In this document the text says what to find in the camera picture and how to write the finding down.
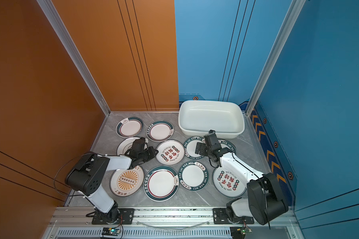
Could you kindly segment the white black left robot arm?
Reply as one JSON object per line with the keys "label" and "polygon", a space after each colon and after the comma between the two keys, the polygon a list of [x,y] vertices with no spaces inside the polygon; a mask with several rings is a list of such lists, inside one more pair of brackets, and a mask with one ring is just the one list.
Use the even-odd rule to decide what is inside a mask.
{"label": "white black left robot arm", "polygon": [[117,203],[101,185],[107,171],[133,169],[155,158],[158,150],[147,146],[144,137],[132,143],[132,147],[122,155],[101,155],[87,152],[81,156],[67,174],[65,184],[83,195],[95,210],[103,215],[117,214]]}

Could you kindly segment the small green red rim plate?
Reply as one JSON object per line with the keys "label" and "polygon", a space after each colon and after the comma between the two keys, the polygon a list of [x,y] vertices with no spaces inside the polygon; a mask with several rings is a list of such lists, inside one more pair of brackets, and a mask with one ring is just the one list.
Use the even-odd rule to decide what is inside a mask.
{"label": "small green red rim plate", "polygon": [[124,138],[134,137],[142,131],[143,126],[143,121],[138,117],[125,118],[117,124],[116,133]]}

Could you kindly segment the large green red rim plate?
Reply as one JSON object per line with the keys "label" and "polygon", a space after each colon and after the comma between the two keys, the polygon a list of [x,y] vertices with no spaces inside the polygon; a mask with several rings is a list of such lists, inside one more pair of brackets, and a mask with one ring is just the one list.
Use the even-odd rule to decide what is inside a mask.
{"label": "large green red rim plate", "polygon": [[166,120],[158,120],[151,123],[146,130],[147,137],[154,142],[163,142],[172,137],[173,125]]}

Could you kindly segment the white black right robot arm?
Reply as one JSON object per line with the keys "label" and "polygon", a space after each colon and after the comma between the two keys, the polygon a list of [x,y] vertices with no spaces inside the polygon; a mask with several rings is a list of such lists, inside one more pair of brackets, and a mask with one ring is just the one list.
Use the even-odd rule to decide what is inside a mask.
{"label": "white black right robot arm", "polygon": [[288,202],[273,173],[265,174],[254,169],[230,148],[222,147],[214,130],[204,135],[204,140],[204,143],[196,145],[195,153],[209,159],[215,168],[215,187],[232,198],[225,209],[230,223],[244,222],[250,217],[265,225],[288,212]]}

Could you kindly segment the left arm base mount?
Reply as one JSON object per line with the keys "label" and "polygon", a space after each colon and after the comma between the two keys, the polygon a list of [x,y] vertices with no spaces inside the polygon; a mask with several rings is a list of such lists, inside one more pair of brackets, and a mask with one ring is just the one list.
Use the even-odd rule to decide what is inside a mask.
{"label": "left arm base mount", "polygon": [[93,213],[87,214],[92,216],[93,225],[131,225],[134,218],[135,209],[133,208],[118,208],[117,210],[111,210],[109,213],[101,213],[98,210]]}

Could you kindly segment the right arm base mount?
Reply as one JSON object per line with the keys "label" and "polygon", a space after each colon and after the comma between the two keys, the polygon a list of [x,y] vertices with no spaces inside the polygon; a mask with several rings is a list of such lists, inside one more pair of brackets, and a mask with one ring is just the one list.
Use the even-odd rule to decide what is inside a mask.
{"label": "right arm base mount", "polygon": [[236,216],[230,208],[213,208],[213,221],[216,225],[221,224],[254,224],[254,218],[249,216]]}

